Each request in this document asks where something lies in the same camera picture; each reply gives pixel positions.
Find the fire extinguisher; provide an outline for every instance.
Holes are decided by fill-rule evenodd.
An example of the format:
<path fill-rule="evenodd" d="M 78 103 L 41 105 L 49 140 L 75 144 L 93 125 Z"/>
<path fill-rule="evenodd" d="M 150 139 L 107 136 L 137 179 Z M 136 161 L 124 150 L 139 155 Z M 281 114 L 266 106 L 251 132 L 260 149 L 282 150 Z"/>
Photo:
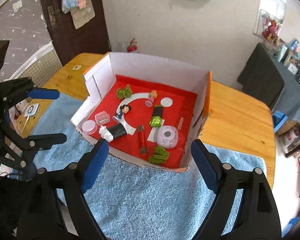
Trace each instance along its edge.
<path fill-rule="evenodd" d="M 136 39 L 134 38 L 132 41 L 130 41 L 130 45 L 127 47 L 128 52 L 133 52 L 133 53 L 139 53 L 138 47 L 137 47 L 137 42 Z"/>

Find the blue stool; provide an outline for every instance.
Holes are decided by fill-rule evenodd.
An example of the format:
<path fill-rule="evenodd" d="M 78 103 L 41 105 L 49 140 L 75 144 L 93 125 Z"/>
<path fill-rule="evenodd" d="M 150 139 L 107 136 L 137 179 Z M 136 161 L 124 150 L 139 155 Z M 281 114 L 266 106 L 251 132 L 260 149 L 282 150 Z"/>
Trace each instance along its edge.
<path fill-rule="evenodd" d="M 279 128 L 288 120 L 288 117 L 279 112 L 276 111 L 273 115 L 272 115 L 272 121 L 273 121 L 273 126 L 274 126 L 274 132 L 277 132 L 277 130 L 279 130 Z"/>

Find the blue fluffy rug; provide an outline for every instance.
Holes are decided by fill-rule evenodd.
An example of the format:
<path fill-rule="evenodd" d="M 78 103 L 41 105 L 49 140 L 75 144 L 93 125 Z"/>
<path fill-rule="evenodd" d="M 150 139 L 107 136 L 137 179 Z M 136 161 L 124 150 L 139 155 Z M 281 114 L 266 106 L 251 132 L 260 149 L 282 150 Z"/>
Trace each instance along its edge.
<path fill-rule="evenodd" d="M 34 159 L 38 168 L 63 169 L 92 149 L 70 122 L 81 104 L 61 94 L 40 118 L 33 134 L 64 133 L 67 142 L 39 151 Z M 266 174 L 265 162 L 259 157 L 205 146 L 221 162 L 236 169 L 252 171 L 260 167 Z M 65 202 L 63 191 L 58 194 Z M 232 229 L 241 195 L 238 190 L 224 233 Z M 194 162 L 188 171 L 175 173 L 140 168 L 109 155 L 93 188 L 84 196 L 99 226 L 111 239 L 185 240 L 200 227 L 215 194 L 206 187 Z"/>

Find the wooden door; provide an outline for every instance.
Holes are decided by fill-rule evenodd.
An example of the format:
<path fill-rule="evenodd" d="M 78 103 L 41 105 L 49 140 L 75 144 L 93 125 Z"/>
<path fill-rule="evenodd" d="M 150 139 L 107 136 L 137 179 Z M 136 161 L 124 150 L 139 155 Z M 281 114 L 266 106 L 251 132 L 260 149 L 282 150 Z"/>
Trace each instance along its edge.
<path fill-rule="evenodd" d="M 95 17 L 76 30 L 70 12 L 64 14 L 61 11 L 61 0 L 41 0 L 48 32 L 63 65 L 80 53 L 105 54 L 111 49 L 102 0 L 91 1 Z M 53 6 L 56 21 L 54 26 L 49 20 L 49 6 Z"/>

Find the white cardboard wall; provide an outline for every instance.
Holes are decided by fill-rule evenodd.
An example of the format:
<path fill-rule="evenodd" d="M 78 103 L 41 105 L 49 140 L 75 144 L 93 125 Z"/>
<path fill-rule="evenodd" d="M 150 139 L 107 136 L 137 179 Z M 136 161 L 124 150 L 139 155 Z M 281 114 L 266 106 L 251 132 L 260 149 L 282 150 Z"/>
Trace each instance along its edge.
<path fill-rule="evenodd" d="M 85 135 L 81 131 L 81 126 L 101 102 L 100 96 L 103 98 L 114 85 L 116 80 L 115 74 L 120 74 L 141 80 L 163 83 L 196 93 L 198 97 L 195 104 L 194 117 L 192 118 L 193 124 L 204 106 L 208 72 L 208 70 L 187 63 L 165 58 L 143 54 L 110 53 L 84 74 L 90 96 L 71 118 L 71 122 L 87 141 L 95 145 L 98 140 Z M 167 169 L 162 166 L 153 165 L 113 147 L 109 148 L 109 153 L 139 166 L 147 165 L 158 169 L 182 172 L 187 170 L 191 163 L 190 144 L 197 138 L 197 131 L 195 129 L 201 124 L 202 120 L 189 130 L 188 141 L 185 147 L 186 153 L 181 161 L 182 167 L 179 169 Z"/>

